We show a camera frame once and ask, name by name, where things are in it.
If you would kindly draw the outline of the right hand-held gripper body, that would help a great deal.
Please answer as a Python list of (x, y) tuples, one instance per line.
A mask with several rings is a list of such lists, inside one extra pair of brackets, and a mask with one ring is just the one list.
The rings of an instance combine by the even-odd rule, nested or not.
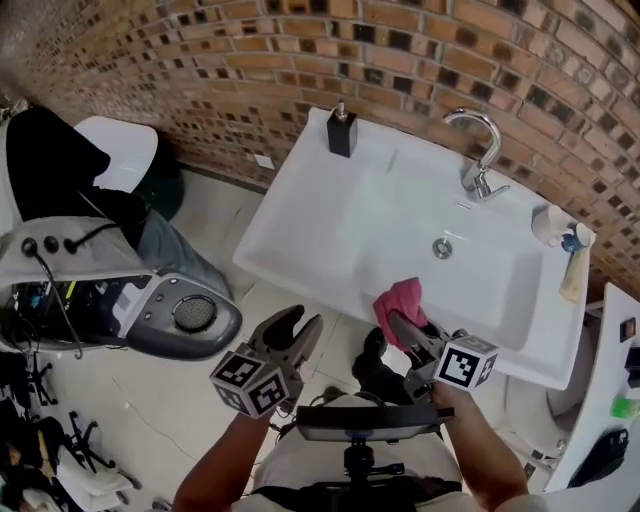
[(408, 355), (411, 367), (404, 388), (415, 403), (431, 400), (438, 381), (470, 392), (486, 382), (499, 354), (499, 347), (462, 331), (457, 337), (434, 337), (411, 329)]

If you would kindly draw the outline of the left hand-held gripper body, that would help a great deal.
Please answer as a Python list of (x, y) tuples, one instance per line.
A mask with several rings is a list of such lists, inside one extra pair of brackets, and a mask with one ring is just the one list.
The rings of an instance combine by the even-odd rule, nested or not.
[(257, 351), (241, 343), (228, 351), (209, 379), (229, 408), (259, 419), (276, 408), (290, 413), (304, 388), (298, 368), (286, 352)]

